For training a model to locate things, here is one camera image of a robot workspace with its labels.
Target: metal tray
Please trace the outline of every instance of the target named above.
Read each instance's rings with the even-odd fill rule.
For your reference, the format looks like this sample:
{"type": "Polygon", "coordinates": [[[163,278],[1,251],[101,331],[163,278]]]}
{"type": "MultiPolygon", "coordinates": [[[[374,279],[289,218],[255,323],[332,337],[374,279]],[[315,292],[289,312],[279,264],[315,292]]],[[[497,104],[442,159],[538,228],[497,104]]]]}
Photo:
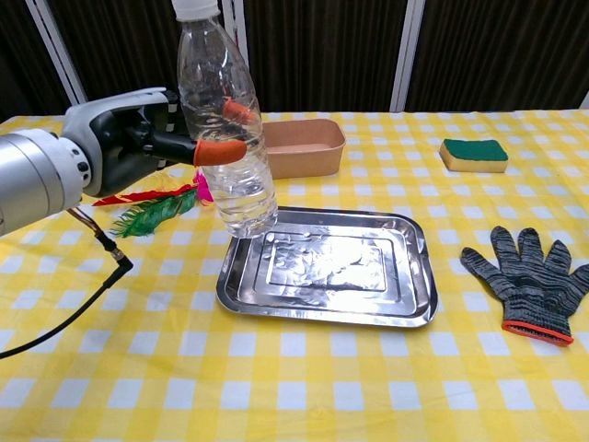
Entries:
{"type": "Polygon", "coordinates": [[[293,207],[271,232],[231,240],[217,296],[237,313],[394,327],[427,324],[438,304],[414,221],[293,207]]]}

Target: plastic water bottle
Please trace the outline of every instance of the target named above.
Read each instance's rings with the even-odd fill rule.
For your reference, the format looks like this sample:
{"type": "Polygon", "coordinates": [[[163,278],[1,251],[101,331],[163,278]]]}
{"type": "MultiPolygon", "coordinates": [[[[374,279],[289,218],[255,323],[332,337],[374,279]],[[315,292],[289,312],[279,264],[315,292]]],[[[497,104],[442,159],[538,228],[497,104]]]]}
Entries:
{"type": "Polygon", "coordinates": [[[260,108],[248,67],[218,23],[217,0],[172,0],[182,23],[178,52],[180,102],[193,139],[246,142],[235,163],[202,168],[229,233],[253,238],[277,219],[260,108]]]}

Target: gray knit glove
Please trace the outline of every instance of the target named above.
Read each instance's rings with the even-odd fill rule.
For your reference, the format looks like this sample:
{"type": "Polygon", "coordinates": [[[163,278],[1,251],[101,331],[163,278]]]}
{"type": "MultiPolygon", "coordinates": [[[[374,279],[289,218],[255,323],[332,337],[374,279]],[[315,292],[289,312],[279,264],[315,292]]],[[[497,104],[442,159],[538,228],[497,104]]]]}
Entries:
{"type": "Polygon", "coordinates": [[[589,264],[569,274],[571,254],[559,240],[544,261],[540,238],[530,227],[519,234],[519,253],[500,226],[492,230],[491,244],[501,270],[471,248],[462,250],[460,261],[503,302],[502,328],[556,345],[572,343],[568,318],[589,292],[589,264]]]}

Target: yellow checkered tablecloth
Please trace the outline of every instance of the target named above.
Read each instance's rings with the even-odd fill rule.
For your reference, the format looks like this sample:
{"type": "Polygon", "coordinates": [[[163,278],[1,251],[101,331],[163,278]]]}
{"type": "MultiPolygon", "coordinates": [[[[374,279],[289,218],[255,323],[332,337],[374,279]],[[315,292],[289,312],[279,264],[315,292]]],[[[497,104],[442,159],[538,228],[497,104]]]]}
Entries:
{"type": "MultiPolygon", "coordinates": [[[[265,118],[317,116],[347,136],[340,173],[277,180],[279,204],[415,219],[441,299],[433,323],[403,331],[228,312],[214,290],[229,236],[213,208],[194,208],[154,236],[121,240],[132,273],[61,335],[0,361],[1,440],[589,440],[589,301],[569,348],[522,338],[501,330],[500,302],[458,260],[467,245],[494,258],[489,234],[501,224],[535,227],[545,249],[560,238],[574,266],[589,262],[589,111],[265,118]],[[445,137],[497,139],[507,172],[448,172],[437,155],[445,137]]],[[[23,127],[60,123],[19,117],[0,130],[23,127]]],[[[120,213],[91,212],[104,227],[120,213]]],[[[57,324],[112,268],[66,215],[0,238],[0,347],[57,324]]]]}

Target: orange gripper fingertip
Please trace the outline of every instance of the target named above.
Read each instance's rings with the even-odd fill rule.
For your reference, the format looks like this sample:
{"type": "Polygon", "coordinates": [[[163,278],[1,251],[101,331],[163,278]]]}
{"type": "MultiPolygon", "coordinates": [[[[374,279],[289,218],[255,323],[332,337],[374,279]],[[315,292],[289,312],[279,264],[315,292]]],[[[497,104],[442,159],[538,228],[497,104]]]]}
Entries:
{"type": "Polygon", "coordinates": [[[207,141],[199,140],[194,151],[194,166],[219,166],[239,161],[246,155],[248,147],[241,140],[207,141]]]}

